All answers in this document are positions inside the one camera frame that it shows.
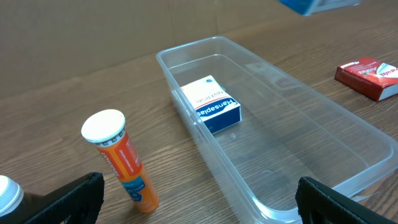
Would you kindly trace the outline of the white blue plaster box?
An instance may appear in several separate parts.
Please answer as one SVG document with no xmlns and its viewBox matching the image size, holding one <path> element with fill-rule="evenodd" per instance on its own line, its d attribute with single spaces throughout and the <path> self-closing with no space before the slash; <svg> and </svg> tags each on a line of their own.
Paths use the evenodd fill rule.
<svg viewBox="0 0 398 224">
<path fill-rule="evenodd" d="M 211 134 L 242 120 L 240 103 L 228 94 L 213 76 L 208 75 L 181 89 Z"/>
</svg>

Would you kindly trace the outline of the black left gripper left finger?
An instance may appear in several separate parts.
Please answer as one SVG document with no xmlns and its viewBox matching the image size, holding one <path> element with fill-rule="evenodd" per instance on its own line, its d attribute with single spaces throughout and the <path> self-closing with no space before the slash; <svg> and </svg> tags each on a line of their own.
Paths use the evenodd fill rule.
<svg viewBox="0 0 398 224">
<path fill-rule="evenodd" d="M 104 202 L 104 179 L 90 172 L 29 205 L 24 223 L 95 224 Z"/>
</svg>

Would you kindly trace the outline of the blue yellow VapoDrops box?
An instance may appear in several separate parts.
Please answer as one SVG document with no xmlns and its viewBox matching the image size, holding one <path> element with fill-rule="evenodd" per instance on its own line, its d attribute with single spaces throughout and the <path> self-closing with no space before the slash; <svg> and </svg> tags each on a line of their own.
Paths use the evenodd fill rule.
<svg viewBox="0 0 398 224">
<path fill-rule="evenodd" d="M 302 16 L 309 16 L 341 7 L 357 6 L 361 0 L 280 0 L 279 2 Z"/>
</svg>

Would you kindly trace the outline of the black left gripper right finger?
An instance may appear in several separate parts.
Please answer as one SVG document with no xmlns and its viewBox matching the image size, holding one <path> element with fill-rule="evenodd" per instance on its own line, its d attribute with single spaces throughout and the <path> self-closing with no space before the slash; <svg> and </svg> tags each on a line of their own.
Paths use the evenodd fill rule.
<svg viewBox="0 0 398 224">
<path fill-rule="evenodd" d="M 301 177 L 295 194 L 303 224 L 395 224 L 311 177 Z"/>
</svg>

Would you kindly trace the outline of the red white medicine box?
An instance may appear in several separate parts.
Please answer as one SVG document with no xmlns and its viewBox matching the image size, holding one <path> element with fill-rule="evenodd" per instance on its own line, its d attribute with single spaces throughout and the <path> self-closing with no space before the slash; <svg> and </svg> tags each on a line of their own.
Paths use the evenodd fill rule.
<svg viewBox="0 0 398 224">
<path fill-rule="evenodd" d="M 335 80 L 374 101 L 397 94 L 397 67 L 370 57 L 339 65 Z"/>
</svg>

